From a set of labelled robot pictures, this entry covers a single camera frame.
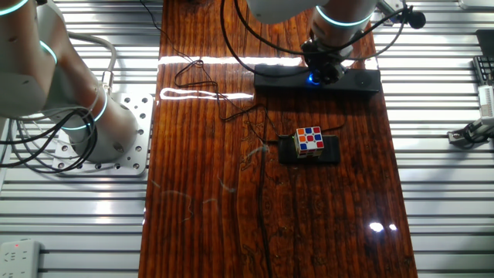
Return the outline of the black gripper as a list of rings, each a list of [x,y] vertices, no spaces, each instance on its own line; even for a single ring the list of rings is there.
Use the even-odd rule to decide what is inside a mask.
[[[346,73],[343,57],[338,52],[322,48],[317,40],[308,39],[301,45],[305,64],[314,70],[316,85],[336,83]]]

